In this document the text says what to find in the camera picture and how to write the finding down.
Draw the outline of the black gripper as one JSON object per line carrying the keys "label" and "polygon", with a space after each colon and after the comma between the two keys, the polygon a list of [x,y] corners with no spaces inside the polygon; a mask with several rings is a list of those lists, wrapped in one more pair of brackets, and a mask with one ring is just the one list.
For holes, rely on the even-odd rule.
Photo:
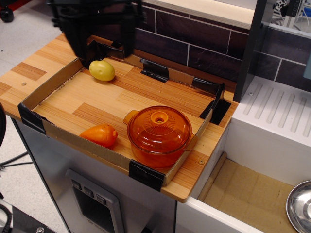
{"label": "black gripper", "polygon": [[64,32],[75,55],[83,65],[91,62],[88,38],[92,35],[85,27],[121,24],[124,56],[133,53],[135,27],[143,21],[140,0],[49,0],[55,27]]}

